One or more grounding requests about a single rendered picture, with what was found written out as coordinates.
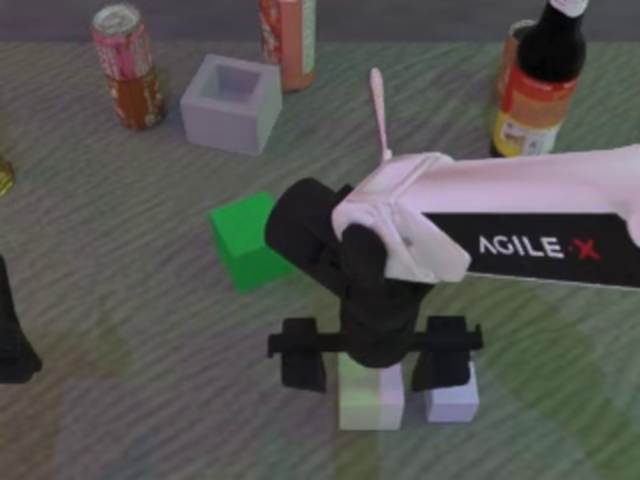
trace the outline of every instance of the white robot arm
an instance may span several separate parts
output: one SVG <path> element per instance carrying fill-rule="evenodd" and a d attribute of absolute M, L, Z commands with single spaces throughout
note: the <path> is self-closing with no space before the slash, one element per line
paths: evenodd
<path fill-rule="evenodd" d="M 333 210 L 332 224 L 339 239 L 351 224 L 374 230 L 389 253 L 387 278 L 435 284 L 471 273 L 640 287 L 640 145 L 509 159 L 394 157 L 377 69 L 370 83 L 382 160 Z"/>

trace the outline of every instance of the green box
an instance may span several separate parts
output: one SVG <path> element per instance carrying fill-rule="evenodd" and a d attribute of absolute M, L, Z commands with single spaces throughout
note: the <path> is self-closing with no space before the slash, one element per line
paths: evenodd
<path fill-rule="evenodd" d="M 254 290 L 294 270 L 264 240 L 273 205 L 273 198 L 261 192 L 209 212 L 218 257 L 240 292 Z"/>

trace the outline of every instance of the table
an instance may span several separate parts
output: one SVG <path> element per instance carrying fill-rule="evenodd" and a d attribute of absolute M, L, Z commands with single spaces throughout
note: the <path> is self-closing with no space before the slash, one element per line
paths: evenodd
<path fill-rule="evenodd" d="M 283 389 L 266 359 L 283 318 L 332 330 L 337 301 L 298 274 L 236 294 L 216 260 L 209 209 L 304 176 L 337 188 L 375 166 L 372 66 L 396 153 L 485 156 L 500 48 L 320 45 L 317 83 L 285 98 L 251 158 L 188 145 L 177 102 L 206 53 L 258 59 L 253 44 L 154 45 L 175 95 L 142 133 L 118 125 L 91 45 L 1 44 L 0 145 L 17 183 L 0 199 L 0 252 L 45 362 L 30 384 L 0 387 L 3 479 L 635 480 L 636 293 L 441 285 L 421 324 L 464 314 L 485 331 L 476 420 L 427 425 L 409 395 L 401 431 L 350 433 L 336 431 L 334 394 Z M 592 45 L 558 151 L 640 138 L 639 49 Z"/>

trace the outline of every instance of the red x logo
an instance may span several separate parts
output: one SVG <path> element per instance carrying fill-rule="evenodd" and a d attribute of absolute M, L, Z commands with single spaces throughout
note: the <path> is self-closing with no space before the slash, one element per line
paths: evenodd
<path fill-rule="evenodd" d="M 595 247 L 593 245 L 593 240 L 587 240 L 583 242 L 582 240 L 578 240 L 577 238 L 573 239 L 573 243 L 576 247 L 580 249 L 579 259 L 584 260 L 585 258 L 593 258 L 594 260 L 600 260 L 600 254 L 595 251 Z"/>

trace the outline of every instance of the soda can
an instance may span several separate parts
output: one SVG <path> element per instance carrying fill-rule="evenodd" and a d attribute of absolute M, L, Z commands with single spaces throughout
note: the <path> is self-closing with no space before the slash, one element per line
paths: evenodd
<path fill-rule="evenodd" d="M 262 51 L 280 66 L 282 91 L 304 90 L 315 77 L 316 0 L 258 0 Z"/>
<path fill-rule="evenodd" d="M 504 88 L 509 79 L 511 73 L 511 65 L 516 59 L 516 52 L 518 50 L 518 43 L 522 36 L 527 33 L 536 24 L 535 20 L 520 20 L 514 23 L 509 28 L 509 35 L 504 42 L 504 48 L 502 51 L 502 62 L 500 64 L 500 70 L 498 71 L 498 79 L 496 82 L 496 93 L 498 99 L 502 98 Z"/>
<path fill-rule="evenodd" d="M 134 130 L 160 123 L 165 100 L 140 11 L 128 3 L 107 5 L 91 27 L 120 122 Z"/>
<path fill-rule="evenodd" d="M 0 197 L 13 187 L 14 182 L 13 167 L 8 161 L 0 157 Z"/>

